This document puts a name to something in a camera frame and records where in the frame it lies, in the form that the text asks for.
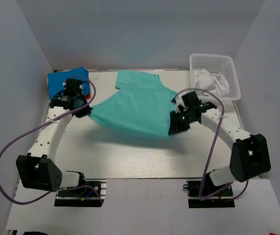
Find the teal t shirt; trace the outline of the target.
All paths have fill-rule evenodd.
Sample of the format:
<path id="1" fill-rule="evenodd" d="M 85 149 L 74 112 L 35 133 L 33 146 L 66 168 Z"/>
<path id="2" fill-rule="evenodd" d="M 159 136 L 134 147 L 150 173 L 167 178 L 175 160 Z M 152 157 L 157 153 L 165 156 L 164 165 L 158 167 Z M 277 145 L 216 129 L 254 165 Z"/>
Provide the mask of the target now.
<path id="1" fill-rule="evenodd" d="M 120 70 L 115 87 L 115 94 L 93 106 L 94 122 L 128 134 L 168 137 L 176 92 L 164 86 L 159 75 Z"/>

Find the white t shirt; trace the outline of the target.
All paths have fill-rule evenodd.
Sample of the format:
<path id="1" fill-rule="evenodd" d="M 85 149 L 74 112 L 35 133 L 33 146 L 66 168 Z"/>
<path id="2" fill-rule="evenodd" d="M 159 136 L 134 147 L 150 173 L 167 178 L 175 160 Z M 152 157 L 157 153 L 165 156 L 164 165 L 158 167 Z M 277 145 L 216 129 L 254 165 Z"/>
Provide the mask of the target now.
<path id="1" fill-rule="evenodd" d="M 193 87 L 210 91 L 217 97 L 229 95 L 229 83 L 220 74 L 210 73 L 207 70 L 195 72 Z"/>

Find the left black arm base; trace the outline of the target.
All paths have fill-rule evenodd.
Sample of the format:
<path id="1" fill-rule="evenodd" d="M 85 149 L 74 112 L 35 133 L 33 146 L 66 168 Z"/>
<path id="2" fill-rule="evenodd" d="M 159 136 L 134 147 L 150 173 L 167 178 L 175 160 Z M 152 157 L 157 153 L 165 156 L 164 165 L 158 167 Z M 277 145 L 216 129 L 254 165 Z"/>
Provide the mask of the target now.
<path id="1" fill-rule="evenodd" d="M 55 207 L 100 208 L 105 200 L 106 180 L 85 180 L 91 188 L 59 190 L 56 193 Z"/>

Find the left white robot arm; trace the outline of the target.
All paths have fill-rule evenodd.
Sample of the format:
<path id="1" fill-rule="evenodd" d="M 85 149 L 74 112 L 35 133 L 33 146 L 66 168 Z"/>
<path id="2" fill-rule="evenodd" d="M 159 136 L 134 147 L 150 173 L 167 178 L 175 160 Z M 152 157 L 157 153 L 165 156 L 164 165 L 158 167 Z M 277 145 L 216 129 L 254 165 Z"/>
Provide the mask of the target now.
<path id="1" fill-rule="evenodd" d="M 88 79 L 73 76 L 63 82 L 63 90 L 51 100 L 45 125 L 26 155 L 16 160 L 17 170 L 25 188 L 56 192 L 70 188 L 75 195 L 86 191 L 83 173 L 64 171 L 55 164 L 55 156 L 66 127 L 73 117 L 91 114 L 92 108 L 83 93 Z"/>

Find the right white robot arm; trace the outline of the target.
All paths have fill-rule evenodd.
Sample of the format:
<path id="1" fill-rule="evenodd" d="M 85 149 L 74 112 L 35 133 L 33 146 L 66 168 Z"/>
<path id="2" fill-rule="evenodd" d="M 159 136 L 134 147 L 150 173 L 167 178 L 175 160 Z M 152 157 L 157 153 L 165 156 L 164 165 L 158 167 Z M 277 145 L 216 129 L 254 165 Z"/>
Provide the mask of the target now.
<path id="1" fill-rule="evenodd" d="M 262 134 L 251 134 L 224 121 L 224 108 L 218 109 L 212 102 L 202 102 L 196 92 L 174 97 L 176 105 L 170 112 L 169 135 L 188 131 L 190 124 L 198 122 L 214 132 L 230 148 L 229 164 L 211 172 L 204 168 L 201 184 L 210 195 L 221 191 L 222 185 L 245 182 L 271 170 L 267 140 Z"/>

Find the white plastic basket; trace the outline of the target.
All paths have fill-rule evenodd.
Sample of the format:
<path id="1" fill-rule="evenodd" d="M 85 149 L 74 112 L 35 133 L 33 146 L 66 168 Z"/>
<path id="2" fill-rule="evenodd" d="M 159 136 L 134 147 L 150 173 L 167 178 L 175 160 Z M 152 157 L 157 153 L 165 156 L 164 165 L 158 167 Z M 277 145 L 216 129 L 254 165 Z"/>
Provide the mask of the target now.
<path id="1" fill-rule="evenodd" d="M 190 84 L 193 87 L 197 73 L 206 70 L 211 74 L 221 75 L 229 84 L 229 94 L 222 101 L 236 101 L 241 98 L 236 69 L 233 59 L 218 54 L 196 53 L 189 56 Z"/>

